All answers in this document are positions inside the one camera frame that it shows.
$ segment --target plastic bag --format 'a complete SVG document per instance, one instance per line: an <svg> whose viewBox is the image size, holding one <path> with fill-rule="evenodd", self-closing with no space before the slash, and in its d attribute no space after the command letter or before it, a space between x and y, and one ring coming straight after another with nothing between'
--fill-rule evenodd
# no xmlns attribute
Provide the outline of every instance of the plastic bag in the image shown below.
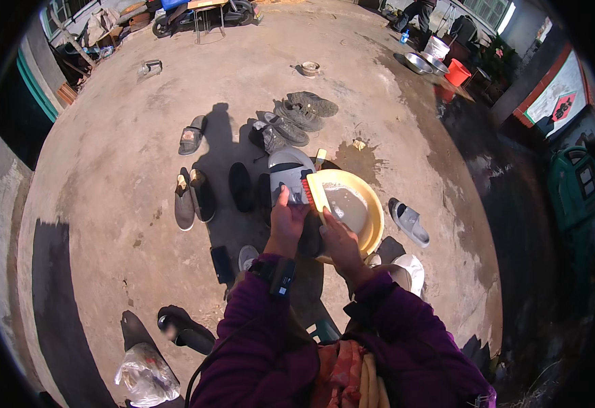
<svg viewBox="0 0 595 408"><path fill-rule="evenodd" d="M139 343L125 352L123 362L114 377L116 385L121 381L128 387L133 407L154 407L164 401L179 397L179 381L148 343Z"/></svg>

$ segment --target hand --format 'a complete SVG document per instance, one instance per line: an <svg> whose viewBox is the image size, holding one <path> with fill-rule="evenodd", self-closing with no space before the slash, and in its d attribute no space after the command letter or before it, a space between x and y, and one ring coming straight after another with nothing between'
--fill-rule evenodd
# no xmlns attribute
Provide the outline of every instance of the hand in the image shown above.
<svg viewBox="0 0 595 408"><path fill-rule="evenodd" d="M270 238L264 253L275 253L285 258L294 258L298 241L304 228L304 218L309 206L288 205L288 187L282 184L277 204L270 213Z"/></svg>
<svg viewBox="0 0 595 408"><path fill-rule="evenodd" d="M320 227L320 235L325 241L326 253L334 262L336 272L354 291L372 279L375 273L361 259L356 234L346 224L335 219L327 208L323 208L322 213L327 226Z"/></svg>

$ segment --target green door frame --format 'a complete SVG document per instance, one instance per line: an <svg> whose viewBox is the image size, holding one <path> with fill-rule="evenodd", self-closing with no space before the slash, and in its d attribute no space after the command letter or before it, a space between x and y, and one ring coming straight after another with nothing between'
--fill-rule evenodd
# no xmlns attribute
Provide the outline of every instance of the green door frame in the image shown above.
<svg viewBox="0 0 595 408"><path fill-rule="evenodd" d="M21 77L25 82L25 86L28 87L28 90L34 97L34 100L37 101L37 104L39 105L41 110L44 111L44 113L51 120L51 122L55 123L55 120L57 119L58 115L57 110L50 102L46 94L44 94L44 91L41 89L41 86L39 86L39 84L37 84L37 81L34 79L32 71L30 71L30 68L28 68L28 64L26 64L25 62L25 58L23 56L23 53L21 52L21 48L19 48L19 53L16 57L16 67L18 68L19 73L21 74Z"/></svg>

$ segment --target concrete ground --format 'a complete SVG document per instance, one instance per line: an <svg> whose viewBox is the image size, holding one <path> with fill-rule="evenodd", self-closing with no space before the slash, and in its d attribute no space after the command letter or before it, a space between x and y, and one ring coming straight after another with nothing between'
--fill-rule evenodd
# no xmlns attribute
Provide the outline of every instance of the concrete ground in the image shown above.
<svg viewBox="0 0 595 408"><path fill-rule="evenodd" d="M299 90L340 106L303 151L326 149L328 159L375 189L385 204L384 260L416 255L425 269L423 297L457 345L478 341L491 355L499 351L501 289L491 231L473 177L441 122L438 102L456 90L400 64L411 49L371 11L334 0L261 8L259 26L227 28L227 37L211 45L194 44L193 32L157 39L148 28L131 36L53 126L25 204L17 265L32 361L58 402L123 405L127 391L114 385L114 374L137 341L156 344L184 396L203 357L166 341L157 313L182 307L215 333L226 288L216 280L210 247L226 245L234 266L241 246L262 250L268 238L259 213L234 208L229 167L243 162L253 180L266 171L266 160L253 161L262 154L247 140L248 119ZM138 84L137 67L148 59L162 60L164 70ZM292 68L307 60L321 64L319 77ZM182 128L200 114L209 119L205 139L196 154L179 156ZM352 147L357 138L367 148ZM193 165L209 176L219 207L211 223L196 220L182 232L173 191L180 167ZM431 235L427 249L392 223L391 197L421 213ZM333 267L302 262L296 286L293 306L305 327L331 318L344 330L348 292Z"/></svg>

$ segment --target white bucket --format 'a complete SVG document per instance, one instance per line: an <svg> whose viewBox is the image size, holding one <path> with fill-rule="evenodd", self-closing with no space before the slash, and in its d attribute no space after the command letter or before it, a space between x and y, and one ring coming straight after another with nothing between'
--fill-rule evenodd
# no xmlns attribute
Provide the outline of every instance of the white bucket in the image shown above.
<svg viewBox="0 0 595 408"><path fill-rule="evenodd" d="M431 36L429 37L427 46L424 48L424 52L433 55L434 58L442 61L445 59L445 55L449 52L449 47L442 42L440 38Z"/></svg>

